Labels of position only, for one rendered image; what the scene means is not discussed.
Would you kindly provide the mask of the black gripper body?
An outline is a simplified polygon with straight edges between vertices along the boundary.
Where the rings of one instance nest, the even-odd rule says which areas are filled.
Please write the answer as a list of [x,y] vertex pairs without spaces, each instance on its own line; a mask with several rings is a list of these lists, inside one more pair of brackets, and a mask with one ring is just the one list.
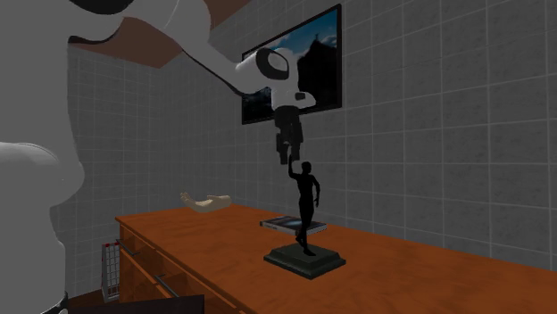
[[303,142],[302,124],[299,118],[300,110],[293,105],[284,105],[274,111],[275,126],[279,129],[278,143],[301,144]]

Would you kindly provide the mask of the dark-covered book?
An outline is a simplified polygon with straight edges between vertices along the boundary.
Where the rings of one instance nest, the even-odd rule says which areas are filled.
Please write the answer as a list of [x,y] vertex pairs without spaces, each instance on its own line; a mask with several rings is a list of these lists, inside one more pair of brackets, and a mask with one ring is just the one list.
[[[298,217],[292,216],[279,216],[272,219],[261,220],[259,222],[261,227],[269,228],[272,230],[284,232],[292,236],[296,236],[302,228],[303,222]],[[322,222],[311,221],[307,228],[307,235],[312,235],[324,231],[328,225]]]

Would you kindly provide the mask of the beige hand-shaped figure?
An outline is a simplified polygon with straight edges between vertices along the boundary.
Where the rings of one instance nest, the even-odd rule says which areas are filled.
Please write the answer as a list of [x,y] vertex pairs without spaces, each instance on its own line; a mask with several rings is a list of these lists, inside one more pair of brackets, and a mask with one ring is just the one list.
[[204,201],[195,201],[188,193],[183,192],[180,194],[180,200],[188,208],[200,213],[221,210],[231,205],[229,195],[208,195]]

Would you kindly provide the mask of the black figure statue on base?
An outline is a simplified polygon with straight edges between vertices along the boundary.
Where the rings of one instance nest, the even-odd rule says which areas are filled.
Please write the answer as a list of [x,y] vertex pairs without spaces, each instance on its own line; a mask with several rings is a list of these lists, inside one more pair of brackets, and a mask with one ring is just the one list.
[[313,176],[312,165],[308,161],[302,163],[301,173],[293,171],[292,163],[293,160],[289,156],[288,175],[297,184],[299,193],[298,218],[302,220],[303,225],[299,233],[294,235],[294,244],[274,248],[263,259],[301,277],[314,279],[344,266],[345,259],[338,252],[308,243],[306,231],[310,222],[314,221],[315,209],[320,204],[320,183]]

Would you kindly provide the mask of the brown wooden chest of drawers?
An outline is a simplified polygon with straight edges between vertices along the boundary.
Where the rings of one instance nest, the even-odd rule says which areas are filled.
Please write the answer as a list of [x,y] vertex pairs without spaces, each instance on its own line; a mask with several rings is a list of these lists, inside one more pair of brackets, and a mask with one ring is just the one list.
[[120,224],[253,314],[557,314],[557,273],[345,227],[310,237],[345,265],[309,280],[264,260],[292,236],[241,205],[122,216]]

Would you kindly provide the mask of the dark robot stand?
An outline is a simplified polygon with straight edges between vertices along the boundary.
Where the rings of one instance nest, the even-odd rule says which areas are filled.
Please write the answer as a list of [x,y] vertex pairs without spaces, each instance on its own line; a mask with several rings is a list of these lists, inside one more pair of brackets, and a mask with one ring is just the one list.
[[69,309],[68,314],[204,314],[204,296],[182,296]]

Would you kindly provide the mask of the black-framed landscape wall picture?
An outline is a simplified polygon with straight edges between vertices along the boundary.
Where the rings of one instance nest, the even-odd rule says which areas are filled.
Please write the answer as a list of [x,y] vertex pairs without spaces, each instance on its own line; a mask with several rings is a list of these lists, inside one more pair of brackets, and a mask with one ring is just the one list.
[[316,104],[301,115],[337,109],[342,106],[342,5],[282,32],[242,53],[246,59],[261,48],[286,48],[297,61],[298,88],[311,94]]

